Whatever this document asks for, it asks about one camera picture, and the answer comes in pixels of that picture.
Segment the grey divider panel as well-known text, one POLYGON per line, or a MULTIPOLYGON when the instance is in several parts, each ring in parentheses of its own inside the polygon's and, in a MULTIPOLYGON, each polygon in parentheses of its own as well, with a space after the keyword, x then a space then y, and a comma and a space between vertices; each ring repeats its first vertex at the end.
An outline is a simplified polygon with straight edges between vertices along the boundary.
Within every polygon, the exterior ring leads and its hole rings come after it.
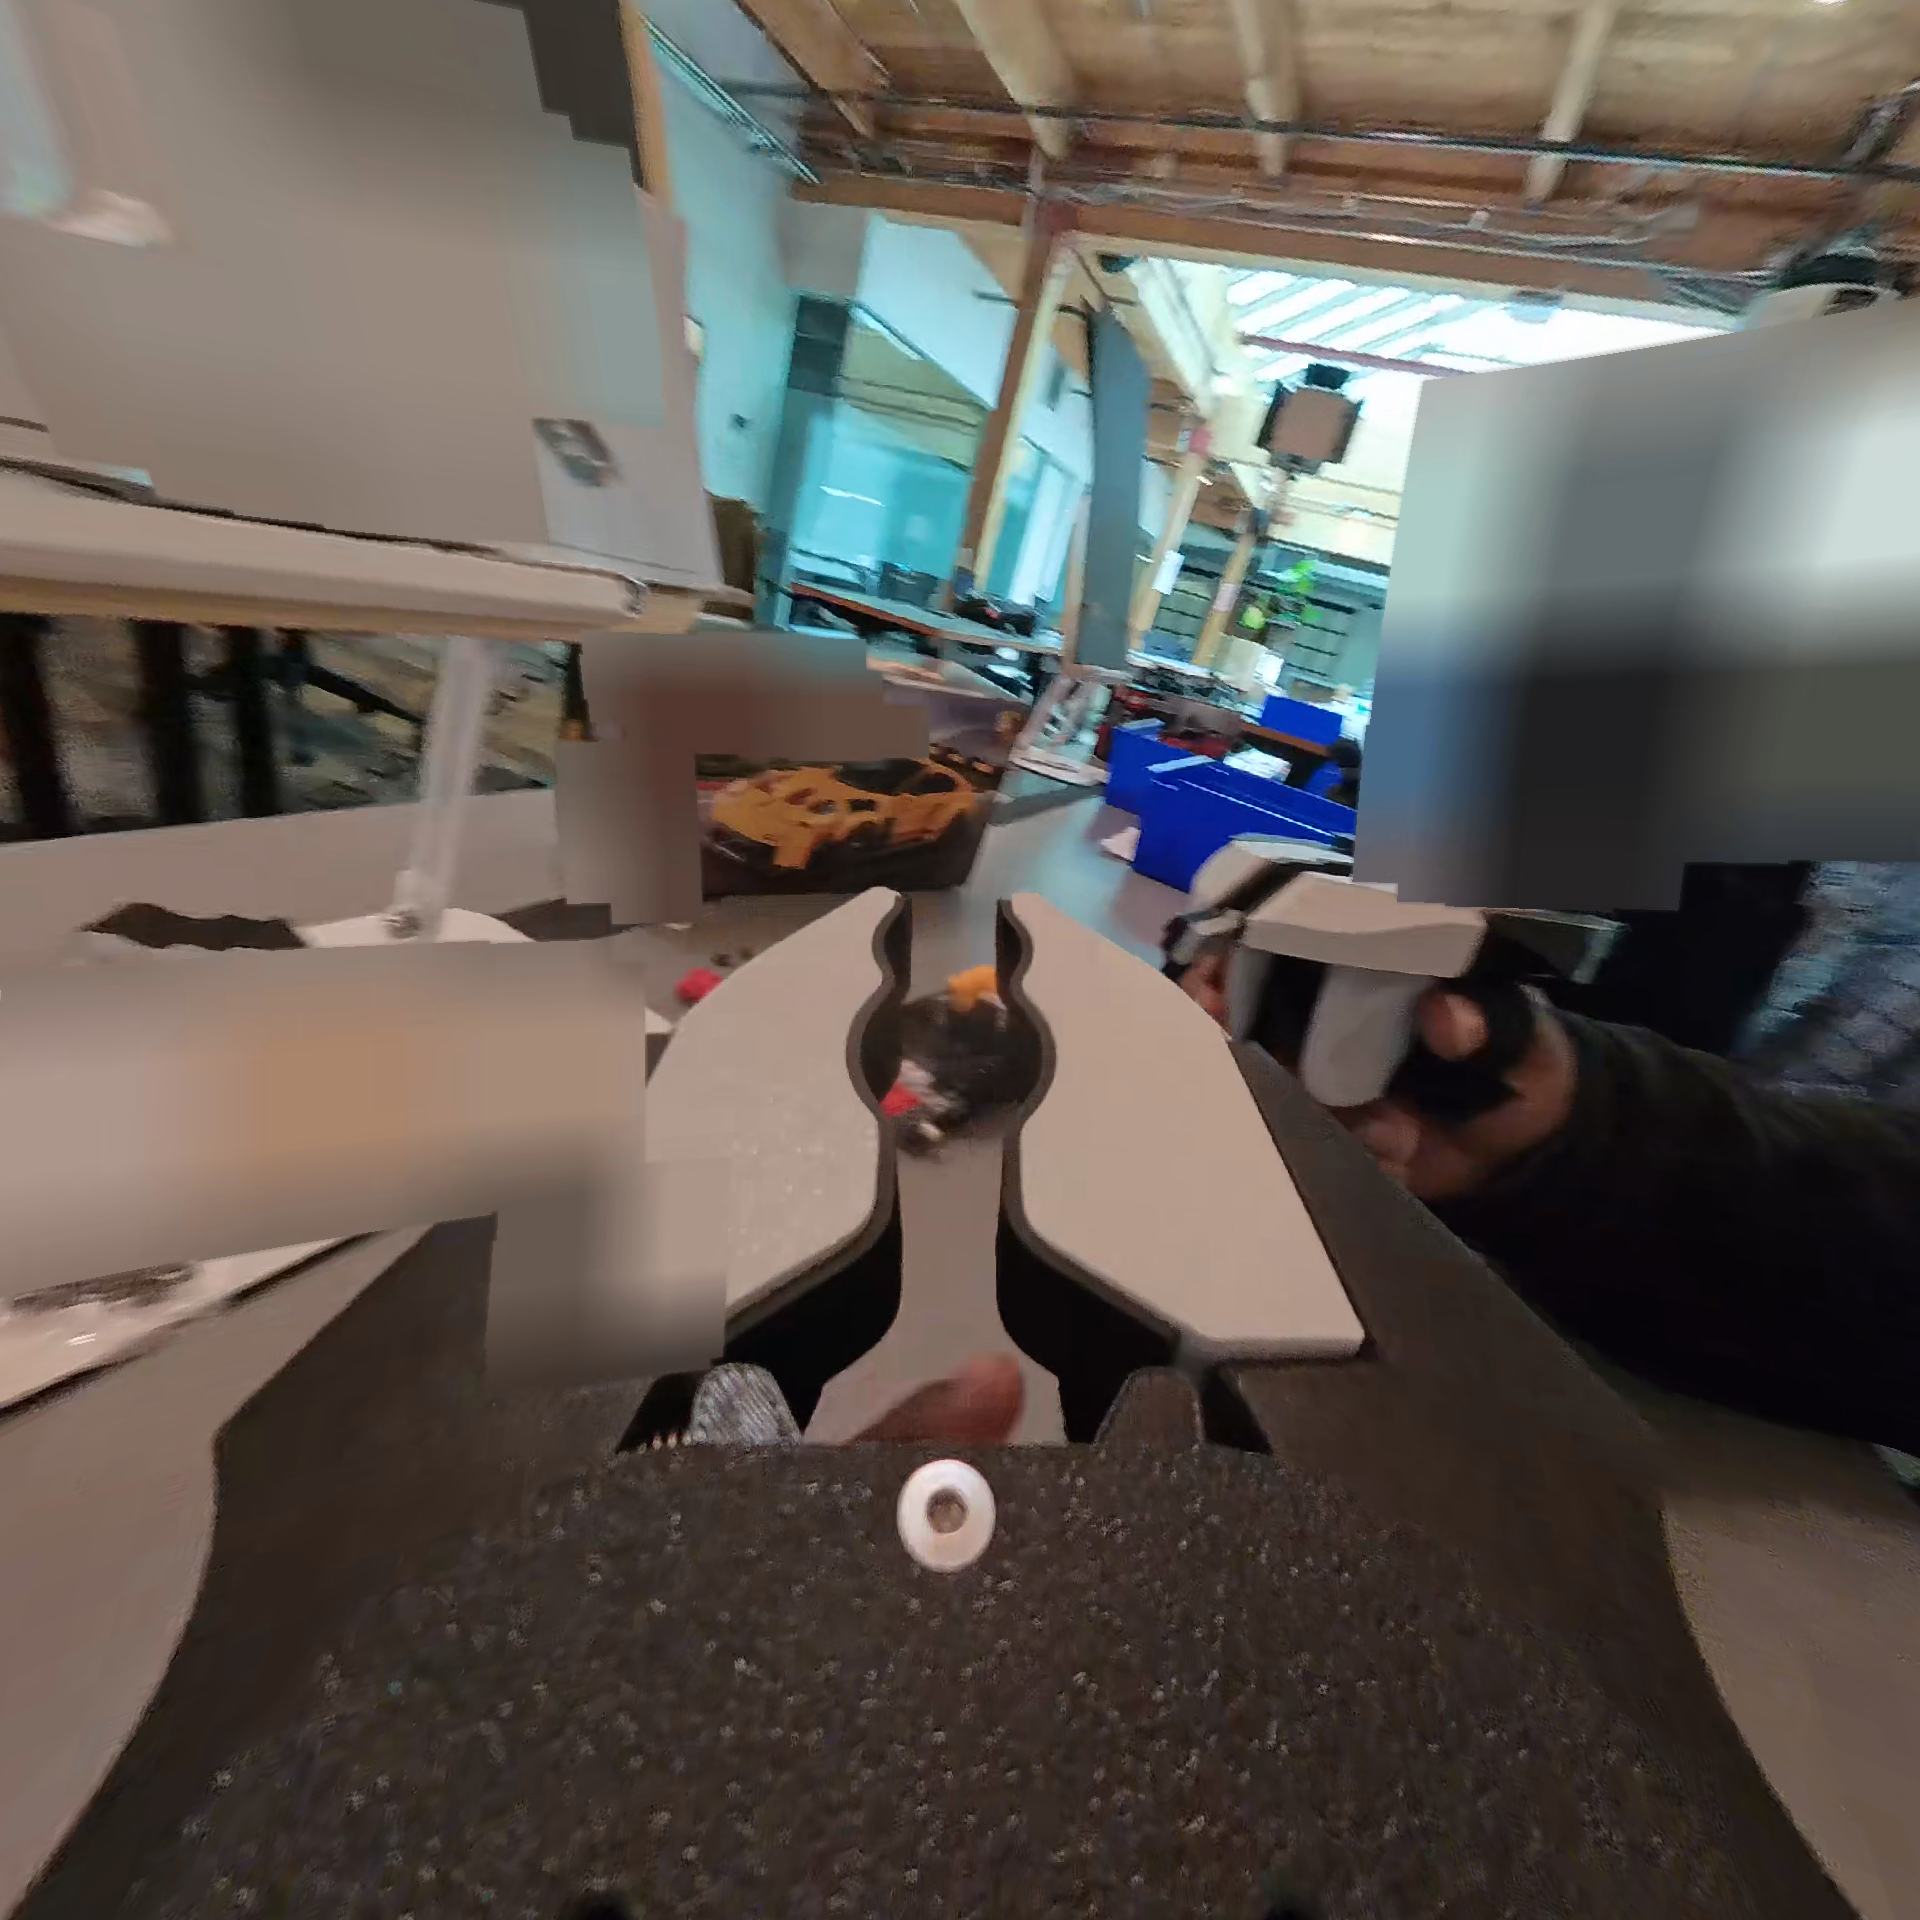
POLYGON ((1082 667, 1118 674, 1131 649, 1150 373, 1102 306, 1088 325, 1090 473, 1077 517, 1064 634, 1082 667))

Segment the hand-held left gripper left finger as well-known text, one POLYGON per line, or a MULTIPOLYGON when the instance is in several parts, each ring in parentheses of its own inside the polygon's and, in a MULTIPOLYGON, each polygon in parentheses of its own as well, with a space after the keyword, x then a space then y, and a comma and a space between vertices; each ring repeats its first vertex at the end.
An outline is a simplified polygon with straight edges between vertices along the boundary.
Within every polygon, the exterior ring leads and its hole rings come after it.
POLYGON ((776 1313, 885 1214, 862 1043, 907 931, 907 901, 873 887, 786 933, 686 1010, 649 1077, 649 1161, 726 1173, 726 1329, 776 1313))

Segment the studio light on stand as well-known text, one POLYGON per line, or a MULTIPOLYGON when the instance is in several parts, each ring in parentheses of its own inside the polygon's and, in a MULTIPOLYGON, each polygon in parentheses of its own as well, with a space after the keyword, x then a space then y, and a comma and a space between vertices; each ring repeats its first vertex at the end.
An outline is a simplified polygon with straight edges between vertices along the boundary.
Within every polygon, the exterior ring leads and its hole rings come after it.
POLYGON ((1346 460, 1358 419, 1361 403, 1345 381, 1283 381, 1266 404, 1256 446, 1285 473, 1320 473, 1346 460))

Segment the person's left hand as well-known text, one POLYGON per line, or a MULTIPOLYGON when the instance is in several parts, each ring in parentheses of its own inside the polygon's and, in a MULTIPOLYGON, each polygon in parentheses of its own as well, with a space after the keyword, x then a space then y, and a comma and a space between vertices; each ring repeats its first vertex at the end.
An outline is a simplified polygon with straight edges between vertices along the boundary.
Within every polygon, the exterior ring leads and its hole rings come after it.
POLYGON ((1024 1418, 1024 1375, 1014 1356, 987 1354, 930 1380, 854 1433, 858 1445, 998 1447, 1024 1418))

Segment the blue plaid shirt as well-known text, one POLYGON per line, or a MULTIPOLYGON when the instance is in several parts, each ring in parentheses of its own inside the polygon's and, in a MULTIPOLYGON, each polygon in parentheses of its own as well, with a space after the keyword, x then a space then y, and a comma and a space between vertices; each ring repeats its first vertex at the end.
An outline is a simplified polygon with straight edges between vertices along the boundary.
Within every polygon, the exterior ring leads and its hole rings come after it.
POLYGON ((1784 969, 1772 1069, 1790 1085, 1915 1100, 1917 867, 1829 862, 1784 969))

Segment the person's right hand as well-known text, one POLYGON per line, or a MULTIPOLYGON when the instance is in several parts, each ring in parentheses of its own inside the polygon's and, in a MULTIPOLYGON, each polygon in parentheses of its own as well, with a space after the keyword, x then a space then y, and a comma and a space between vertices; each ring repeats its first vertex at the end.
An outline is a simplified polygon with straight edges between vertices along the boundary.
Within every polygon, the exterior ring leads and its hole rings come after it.
POLYGON ((1525 995, 1528 1046, 1505 1077, 1505 1103, 1473 1119, 1437 1119, 1382 1098, 1334 1116, 1414 1198, 1450 1202, 1475 1193, 1566 1127, 1578 1091, 1576 1050, 1547 997, 1525 995))

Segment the orange black lego car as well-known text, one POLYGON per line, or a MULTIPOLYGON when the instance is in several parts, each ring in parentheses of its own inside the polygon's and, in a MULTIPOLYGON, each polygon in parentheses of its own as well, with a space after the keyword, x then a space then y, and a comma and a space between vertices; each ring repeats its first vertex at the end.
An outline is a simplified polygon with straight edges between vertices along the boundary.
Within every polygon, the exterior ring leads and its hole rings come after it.
POLYGON ((1037 1087, 1037 1030, 1011 1009, 995 965, 956 971, 937 991, 910 998, 899 1037, 900 1062, 880 1111, 907 1157, 996 1135, 1037 1087))

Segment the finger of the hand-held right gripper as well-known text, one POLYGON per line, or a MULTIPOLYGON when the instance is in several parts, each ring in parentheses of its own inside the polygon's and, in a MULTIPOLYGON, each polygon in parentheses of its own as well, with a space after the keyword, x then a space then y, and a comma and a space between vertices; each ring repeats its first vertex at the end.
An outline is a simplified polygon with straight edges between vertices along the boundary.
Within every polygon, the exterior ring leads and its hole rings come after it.
POLYGON ((1480 908, 1405 903, 1346 878, 1292 878, 1243 918, 1249 950, 1401 975, 1462 975, 1484 940, 1480 908))
POLYGON ((1195 908, 1252 910, 1304 873, 1350 878, 1353 849, 1285 836, 1236 836, 1195 871, 1195 908))

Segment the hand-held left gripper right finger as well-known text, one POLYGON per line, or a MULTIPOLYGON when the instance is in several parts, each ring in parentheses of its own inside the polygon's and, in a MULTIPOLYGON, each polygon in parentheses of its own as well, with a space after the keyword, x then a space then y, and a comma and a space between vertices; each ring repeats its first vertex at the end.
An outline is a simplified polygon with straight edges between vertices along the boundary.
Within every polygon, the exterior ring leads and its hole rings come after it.
POLYGON ((1041 1084, 1014 1225, 1177 1359, 1350 1359, 1364 1332, 1221 1026, 1037 893, 998 903, 1041 1084))

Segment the lego car box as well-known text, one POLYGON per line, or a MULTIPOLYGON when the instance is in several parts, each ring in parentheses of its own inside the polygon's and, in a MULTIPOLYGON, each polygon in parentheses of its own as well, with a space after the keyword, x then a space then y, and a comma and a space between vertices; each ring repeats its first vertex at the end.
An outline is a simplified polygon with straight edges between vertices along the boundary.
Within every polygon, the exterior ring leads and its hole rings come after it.
POLYGON ((865 761, 699 756, 704 898, 939 893, 965 884, 1004 759, 934 746, 865 761))

